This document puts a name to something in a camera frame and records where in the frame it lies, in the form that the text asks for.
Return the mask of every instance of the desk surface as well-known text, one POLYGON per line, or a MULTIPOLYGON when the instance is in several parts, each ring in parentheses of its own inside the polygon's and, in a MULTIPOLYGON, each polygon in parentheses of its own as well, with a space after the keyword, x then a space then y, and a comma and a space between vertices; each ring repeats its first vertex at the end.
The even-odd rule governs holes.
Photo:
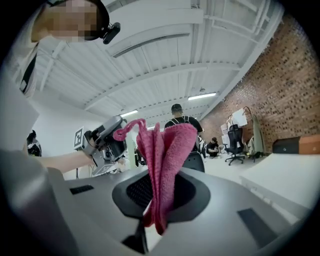
POLYGON ((320 192, 320 155, 271 154, 240 178, 312 209, 320 192))

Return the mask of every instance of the whiteboard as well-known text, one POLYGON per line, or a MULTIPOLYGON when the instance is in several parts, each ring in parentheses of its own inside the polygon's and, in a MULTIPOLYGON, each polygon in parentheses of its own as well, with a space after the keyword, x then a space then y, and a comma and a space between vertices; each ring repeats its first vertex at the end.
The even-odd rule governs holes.
POLYGON ((245 126, 248 124, 246 115, 244 114, 244 109, 241 108, 238 111, 232 114, 233 124, 238 125, 239 127, 245 126))

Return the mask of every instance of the camera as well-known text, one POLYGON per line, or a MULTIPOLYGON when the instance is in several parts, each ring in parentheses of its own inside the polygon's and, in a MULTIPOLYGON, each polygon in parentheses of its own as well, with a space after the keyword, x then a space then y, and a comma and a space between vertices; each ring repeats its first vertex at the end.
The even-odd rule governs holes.
POLYGON ((108 27, 106 33, 103 36, 103 43, 108 45, 112 39, 120 32, 121 26, 119 22, 114 23, 112 26, 108 27))

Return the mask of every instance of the black headset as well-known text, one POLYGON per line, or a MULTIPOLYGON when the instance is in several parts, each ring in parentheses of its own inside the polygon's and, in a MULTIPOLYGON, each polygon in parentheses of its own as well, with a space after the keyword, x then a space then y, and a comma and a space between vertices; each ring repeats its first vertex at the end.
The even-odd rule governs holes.
MULTIPOLYGON (((54 1, 47 1, 47 4, 49 4, 51 7, 58 6, 68 0, 58 0, 54 1)), ((121 26, 119 22, 116 22, 114 24, 110 23, 110 18, 108 11, 104 4, 101 2, 101 0, 85 0, 87 2, 93 3, 96 5, 97 9, 99 10, 101 14, 101 19, 102 19, 102 27, 100 31, 97 31, 96 35, 93 36, 85 36, 84 39, 86 41, 92 41, 96 40, 97 38, 103 39, 103 43, 105 45, 109 44, 112 39, 120 32, 121 26)))

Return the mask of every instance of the pink towel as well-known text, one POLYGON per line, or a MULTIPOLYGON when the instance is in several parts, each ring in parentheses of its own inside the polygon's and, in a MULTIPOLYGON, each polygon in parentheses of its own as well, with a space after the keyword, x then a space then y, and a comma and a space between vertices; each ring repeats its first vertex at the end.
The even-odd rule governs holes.
POLYGON ((136 124, 139 125, 136 142, 146 159, 153 192, 150 207, 144 215, 144 226, 154 223, 162 235, 167 227, 166 215, 174 204, 175 176, 195 146, 197 130, 189 123, 170 126, 163 132, 157 123, 154 130, 147 130, 146 120, 137 119, 115 131, 113 138, 124 141, 136 124))

